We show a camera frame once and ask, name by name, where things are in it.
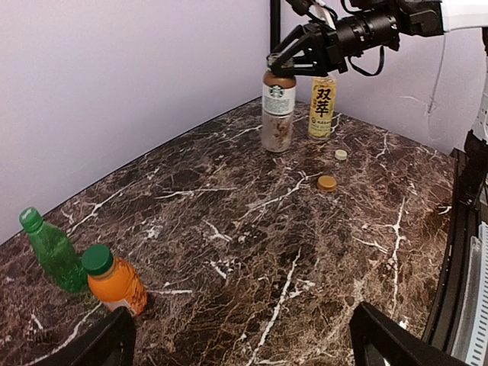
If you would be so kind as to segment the yellow tea bottle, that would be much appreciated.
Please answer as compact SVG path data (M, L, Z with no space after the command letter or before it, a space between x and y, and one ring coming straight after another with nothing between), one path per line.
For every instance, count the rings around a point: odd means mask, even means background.
M314 77L308 122L308 135L312 139L326 140L332 129L336 105L337 82L332 75Z

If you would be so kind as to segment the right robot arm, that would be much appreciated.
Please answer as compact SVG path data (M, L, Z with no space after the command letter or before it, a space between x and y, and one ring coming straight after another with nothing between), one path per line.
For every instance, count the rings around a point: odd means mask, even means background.
M333 75L336 108L449 152L487 153L485 1L293 1L308 22L268 56L275 75Z

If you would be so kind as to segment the pale yellow bottle cap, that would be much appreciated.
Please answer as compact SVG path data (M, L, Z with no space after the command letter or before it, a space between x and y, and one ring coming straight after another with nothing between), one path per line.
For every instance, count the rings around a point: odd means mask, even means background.
M335 158L339 161L345 161L348 158L348 153L343 149L337 149L335 151Z

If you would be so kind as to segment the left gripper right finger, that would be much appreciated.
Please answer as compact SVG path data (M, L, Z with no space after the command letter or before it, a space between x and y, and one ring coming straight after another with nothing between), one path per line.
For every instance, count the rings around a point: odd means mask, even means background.
M462 365L463 362L411 335L367 302L349 322L356 365Z

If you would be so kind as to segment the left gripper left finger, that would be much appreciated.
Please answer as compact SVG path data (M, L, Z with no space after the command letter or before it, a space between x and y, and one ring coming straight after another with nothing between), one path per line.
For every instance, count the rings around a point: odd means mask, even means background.
M86 333L34 365L133 364L136 327L129 310L118 307Z

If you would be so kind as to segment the gold bottle cap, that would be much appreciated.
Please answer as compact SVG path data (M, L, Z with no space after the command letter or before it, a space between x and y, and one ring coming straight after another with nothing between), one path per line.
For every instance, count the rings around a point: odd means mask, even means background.
M333 192L337 188L337 181L329 175L321 175L317 179L316 186L321 191Z

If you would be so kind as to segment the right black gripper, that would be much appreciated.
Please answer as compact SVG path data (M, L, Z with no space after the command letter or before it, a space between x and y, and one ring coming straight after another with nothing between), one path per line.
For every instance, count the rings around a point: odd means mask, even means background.
M278 76L327 76L332 71L348 71L338 32L324 23L296 26L269 56L271 72Z

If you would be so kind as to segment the brown coffee bottle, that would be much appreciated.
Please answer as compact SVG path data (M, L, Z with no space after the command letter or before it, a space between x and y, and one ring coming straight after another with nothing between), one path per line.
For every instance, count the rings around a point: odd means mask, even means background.
M282 153L291 144L297 84L294 76L276 76L271 71L271 62L277 58L277 53L268 56L262 79L261 141L272 153Z

